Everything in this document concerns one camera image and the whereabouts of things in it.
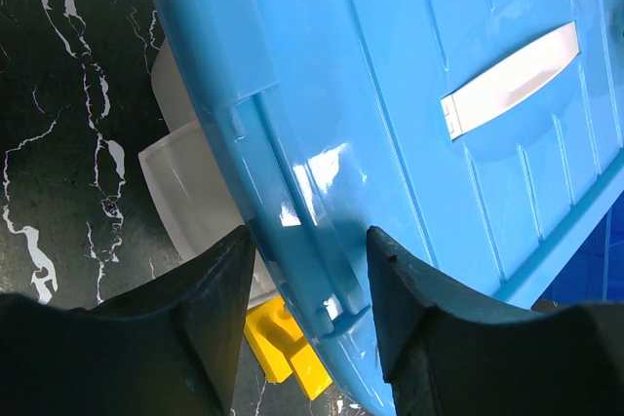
black table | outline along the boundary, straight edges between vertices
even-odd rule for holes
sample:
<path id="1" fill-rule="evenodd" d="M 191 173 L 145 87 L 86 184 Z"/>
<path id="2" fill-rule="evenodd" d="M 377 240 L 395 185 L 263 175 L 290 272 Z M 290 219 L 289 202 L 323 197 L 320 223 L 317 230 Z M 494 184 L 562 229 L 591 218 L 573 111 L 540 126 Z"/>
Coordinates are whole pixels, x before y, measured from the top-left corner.
<path id="1" fill-rule="evenodd" d="M 180 263 L 137 158 L 163 39 L 152 0 L 0 0 L 0 292 L 92 308 Z M 267 385 L 245 341 L 236 385 L 232 415 L 366 414 Z"/>

blue plastic bin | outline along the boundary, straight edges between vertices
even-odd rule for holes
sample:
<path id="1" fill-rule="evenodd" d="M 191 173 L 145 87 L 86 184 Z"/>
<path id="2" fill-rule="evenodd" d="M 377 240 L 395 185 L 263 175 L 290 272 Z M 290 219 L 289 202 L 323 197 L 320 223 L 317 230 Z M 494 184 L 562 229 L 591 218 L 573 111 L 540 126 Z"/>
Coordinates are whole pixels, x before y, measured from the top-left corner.
<path id="1" fill-rule="evenodd" d="M 374 414 L 395 410 L 369 226 L 530 307 L 624 188 L 622 0 L 155 1 L 267 269 L 333 380 Z M 503 90 L 506 112 L 454 133 L 450 102 L 475 116 L 497 102 L 461 90 L 570 24 L 570 63 Z"/>
<path id="2" fill-rule="evenodd" d="M 617 199 L 542 297 L 565 305 L 624 300 L 624 196 Z"/>

white container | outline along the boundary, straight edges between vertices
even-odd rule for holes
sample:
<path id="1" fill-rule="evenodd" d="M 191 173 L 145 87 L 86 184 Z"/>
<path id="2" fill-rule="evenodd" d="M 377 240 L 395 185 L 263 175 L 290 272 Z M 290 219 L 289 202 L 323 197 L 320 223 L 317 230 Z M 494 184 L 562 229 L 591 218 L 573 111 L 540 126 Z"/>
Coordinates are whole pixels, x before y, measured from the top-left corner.
<path id="1" fill-rule="evenodd" d="M 138 158 L 165 229 L 186 261 L 243 224 L 243 219 L 197 121 L 167 40 L 152 68 L 152 88 L 171 133 Z M 248 307 L 277 294 L 256 252 Z"/>

yellow plastic toy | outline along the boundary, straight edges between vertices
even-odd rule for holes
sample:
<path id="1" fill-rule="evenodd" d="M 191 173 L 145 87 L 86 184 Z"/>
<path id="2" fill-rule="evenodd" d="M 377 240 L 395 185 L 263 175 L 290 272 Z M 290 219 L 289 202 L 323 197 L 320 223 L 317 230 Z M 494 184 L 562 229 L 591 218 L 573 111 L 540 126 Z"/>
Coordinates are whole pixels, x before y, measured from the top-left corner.
<path id="1" fill-rule="evenodd" d="M 245 337 L 269 383 L 282 383 L 294 373 L 301 390 L 314 399 L 332 382 L 282 297 L 247 312 Z"/>

black marble surface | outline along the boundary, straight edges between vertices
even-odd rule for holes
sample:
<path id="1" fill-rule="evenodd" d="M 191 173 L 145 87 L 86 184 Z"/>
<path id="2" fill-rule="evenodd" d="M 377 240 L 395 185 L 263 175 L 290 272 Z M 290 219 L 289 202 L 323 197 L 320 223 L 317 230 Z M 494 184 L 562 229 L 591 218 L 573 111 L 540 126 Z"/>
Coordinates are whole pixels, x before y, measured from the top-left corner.
<path id="1" fill-rule="evenodd" d="M 163 39 L 152 0 L 0 0 L 0 292 L 91 308 L 180 263 L 137 159 Z M 366 413 L 267 384 L 244 342 L 231 414 Z"/>

